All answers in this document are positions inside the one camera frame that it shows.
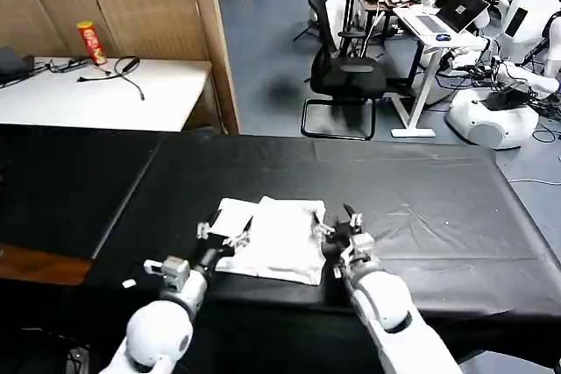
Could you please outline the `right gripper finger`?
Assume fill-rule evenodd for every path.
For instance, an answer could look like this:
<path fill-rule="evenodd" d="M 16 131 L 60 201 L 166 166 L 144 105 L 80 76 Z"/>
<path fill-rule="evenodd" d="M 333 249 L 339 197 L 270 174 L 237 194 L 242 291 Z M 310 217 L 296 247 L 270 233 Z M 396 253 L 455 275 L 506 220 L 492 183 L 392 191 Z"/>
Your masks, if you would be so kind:
<path fill-rule="evenodd" d="M 354 208 L 348 204 L 344 204 L 344 209 L 350 218 L 349 225 L 351 227 L 352 233 L 362 233 L 363 229 L 363 214 L 354 210 Z"/>
<path fill-rule="evenodd" d="M 313 213 L 313 235 L 318 239 L 331 237 L 335 233 L 335 229 L 322 222 L 316 212 Z"/>

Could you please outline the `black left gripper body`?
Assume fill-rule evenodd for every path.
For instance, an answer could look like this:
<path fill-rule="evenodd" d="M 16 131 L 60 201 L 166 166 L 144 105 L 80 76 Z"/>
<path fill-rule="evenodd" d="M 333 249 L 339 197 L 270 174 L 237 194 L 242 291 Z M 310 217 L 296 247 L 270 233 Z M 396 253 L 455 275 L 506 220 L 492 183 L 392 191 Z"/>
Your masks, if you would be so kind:
<path fill-rule="evenodd" d="M 221 258 L 233 257 L 235 249 L 224 236 L 207 236 L 197 240 L 195 248 L 195 268 L 215 269 Z"/>

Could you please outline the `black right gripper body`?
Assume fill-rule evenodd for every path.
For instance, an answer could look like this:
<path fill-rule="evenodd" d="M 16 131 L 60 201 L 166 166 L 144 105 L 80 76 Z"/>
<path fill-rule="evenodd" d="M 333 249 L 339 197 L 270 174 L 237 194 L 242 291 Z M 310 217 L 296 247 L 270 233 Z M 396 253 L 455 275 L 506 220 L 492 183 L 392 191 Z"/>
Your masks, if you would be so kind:
<path fill-rule="evenodd" d="M 326 260 L 350 258 L 355 254 L 354 237 L 349 222 L 335 222 L 335 233 L 322 239 L 321 250 Z"/>

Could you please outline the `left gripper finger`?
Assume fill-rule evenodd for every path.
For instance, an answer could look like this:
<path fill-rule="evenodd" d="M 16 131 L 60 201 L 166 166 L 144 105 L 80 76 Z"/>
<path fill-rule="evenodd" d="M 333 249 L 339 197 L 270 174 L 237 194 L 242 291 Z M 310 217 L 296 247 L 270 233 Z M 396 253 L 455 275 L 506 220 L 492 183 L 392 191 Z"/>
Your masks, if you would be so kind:
<path fill-rule="evenodd" d="M 206 221 L 197 223 L 196 238 L 197 239 L 207 239 L 209 235 L 209 230 L 216 222 L 217 218 L 220 216 L 221 210 L 215 210 Z"/>
<path fill-rule="evenodd" d="M 231 247 L 231 248 L 243 248 L 243 247 L 245 247 L 250 242 L 250 232 L 251 232 L 252 220 L 253 220 L 253 217 L 251 217 L 248 220 L 248 222 L 246 223 L 246 225 L 242 229 L 242 232 L 239 235 L 236 235 L 234 237 L 230 237 L 230 238 L 225 239 L 223 241 L 223 245 Z"/>

